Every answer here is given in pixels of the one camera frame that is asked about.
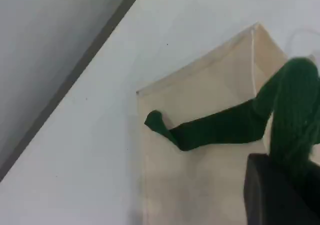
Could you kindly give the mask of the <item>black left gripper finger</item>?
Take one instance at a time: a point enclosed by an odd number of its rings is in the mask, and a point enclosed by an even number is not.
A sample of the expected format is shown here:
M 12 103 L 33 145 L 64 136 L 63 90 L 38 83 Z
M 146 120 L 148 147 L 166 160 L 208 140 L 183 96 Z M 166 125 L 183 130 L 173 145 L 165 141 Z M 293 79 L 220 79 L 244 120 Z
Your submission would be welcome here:
M 305 184 L 296 189 L 266 154 L 247 157 L 243 188 L 249 225 L 318 225 L 320 167 L 311 163 Z

